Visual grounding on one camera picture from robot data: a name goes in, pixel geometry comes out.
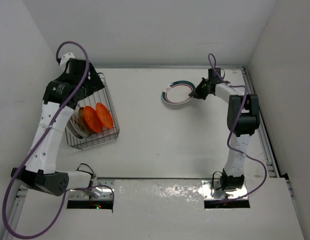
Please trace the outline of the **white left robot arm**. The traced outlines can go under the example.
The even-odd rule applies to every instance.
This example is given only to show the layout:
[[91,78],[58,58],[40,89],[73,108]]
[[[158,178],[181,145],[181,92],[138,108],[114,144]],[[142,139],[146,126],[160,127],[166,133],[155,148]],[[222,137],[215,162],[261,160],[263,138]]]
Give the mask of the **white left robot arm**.
[[37,128],[31,156],[20,171],[13,168],[11,175],[30,189],[60,196],[67,190],[84,189],[91,185],[92,176],[82,171],[56,171],[57,152],[66,125],[79,101],[91,96],[105,86],[93,65],[79,90],[63,109],[62,103],[80,82],[86,66],[84,59],[75,58],[72,52],[58,59],[63,73],[46,87],[41,119]]

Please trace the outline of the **white plate teal maroon rim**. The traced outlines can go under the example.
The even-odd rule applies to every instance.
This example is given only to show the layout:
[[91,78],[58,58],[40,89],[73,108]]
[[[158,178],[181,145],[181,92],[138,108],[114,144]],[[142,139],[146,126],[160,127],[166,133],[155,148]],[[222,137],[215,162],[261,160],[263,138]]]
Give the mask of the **white plate teal maroon rim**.
[[195,85],[187,80],[170,83],[162,92],[162,100],[169,105],[181,105],[192,99],[189,96],[195,90]]

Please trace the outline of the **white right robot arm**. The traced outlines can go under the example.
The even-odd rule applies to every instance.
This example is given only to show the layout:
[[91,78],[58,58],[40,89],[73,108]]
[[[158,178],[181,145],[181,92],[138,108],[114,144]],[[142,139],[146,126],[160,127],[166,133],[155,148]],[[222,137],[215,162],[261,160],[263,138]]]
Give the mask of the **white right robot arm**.
[[208,95],[213,95],[228,104],[226,121],[230,131],[227,139],[229,153],[220,177],[220,188],[232,191],[244,184],[248,144],[260,125],[259,103],[258,96],[249,94],[246,85],[231,85],[222,79],[220,73],[220,68],[209,69],[208,78],[202,78],[189,96],[205,100]]

